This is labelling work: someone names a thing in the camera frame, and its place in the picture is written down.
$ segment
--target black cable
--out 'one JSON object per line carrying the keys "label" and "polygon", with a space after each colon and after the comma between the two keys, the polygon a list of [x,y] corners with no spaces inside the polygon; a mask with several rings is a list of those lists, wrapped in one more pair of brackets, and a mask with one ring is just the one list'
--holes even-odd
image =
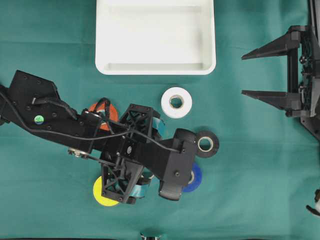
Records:
{"label": "black cable", "polygon": [[55,135],[60,135],[60,136],[64,136],[67,138],[72,138],[72,139],[78,139],[78,140],[87,140],[87,141],[95,141],[95,140],[103,140],[103,139],[109,139],[109,138],[115,138],[115,137],[120,137],[123,135],[127,135],[127,134],[137,134],[140,135],[146,139],[148,139],[149,141],[151,141],[152,143],[156,144],[157,146],[159,146],[162,149],[171,151],[171,152],[175,152],[175,153],[180,153],[179,150],[174,149],[174,148],[170,148],[170,147],[166,147],[162,144],[160,144],[159,142],[155,141],[154,139],[152,139],[151,137],[137,131],[137,130],[127,130],[127,131],[123,131],[120,133],[116,133],[113,135],[107,135],[107,136],[98,136],[98,137],[81,137],[81,136],[73,136],[70,134],[66,134],[66,133],[62,133],[62,132],[57,132],[57,131],[51,131],[51,130],[44,130],[44,129],[33,129],[27,126],[27,124],[25,123],[25,121],[23,120],[23,118],[21,117],[20,113],[17,111],[16,107],[11,103],[11,101],[9,100],[9,98],[6,96],[6,94],[4,94],[1,90],[0,90],[0,96],[8,103],[9,107],[12,109],[13,113],[16,115],[16,117],[18,118],[18,120],[20,121],[20,123],[22,124],[23,128],[25,128],[27,131],[29,131],[30,133],[39,133],[39,134],[55,134]]}

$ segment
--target white plastic bin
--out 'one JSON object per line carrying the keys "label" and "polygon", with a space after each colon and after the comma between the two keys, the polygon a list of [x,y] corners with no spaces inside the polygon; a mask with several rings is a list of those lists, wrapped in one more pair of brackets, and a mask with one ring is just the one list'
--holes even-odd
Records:
{"label": "white plastic bin", "polygon": [[95,65],[106,75],[207,75],[213,0],[97,0]]}

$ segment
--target green tablecloth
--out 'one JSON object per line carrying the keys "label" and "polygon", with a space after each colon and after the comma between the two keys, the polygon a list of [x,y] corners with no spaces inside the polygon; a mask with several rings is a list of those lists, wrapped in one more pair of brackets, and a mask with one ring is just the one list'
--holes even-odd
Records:
{"label": "green tablecloth", "polygon": [[61,98],[81,111],[100,97],[120,113],[130,103],[161,111],[162,93],[181,86],[191,112],[166,123],[208,129],[220,139],[213,158],[196,159],[200,187],[178,202],[158,196],[157,180],[135,205],[108,208],[93,198],[100,166],[14,124],[0,127],[1,238],[115,238],[139,232],[164,239],[316,240],[320,219],[305,209],[320,184],[319,144],[284,112],[241,90],[285,91],[285,57],[241,56],[306,25],[306,0],[215,0],[216,59],[207,76],[107,76],[95,67],[94,0],[1,0],[0,83],[16,69],[52,80]]}

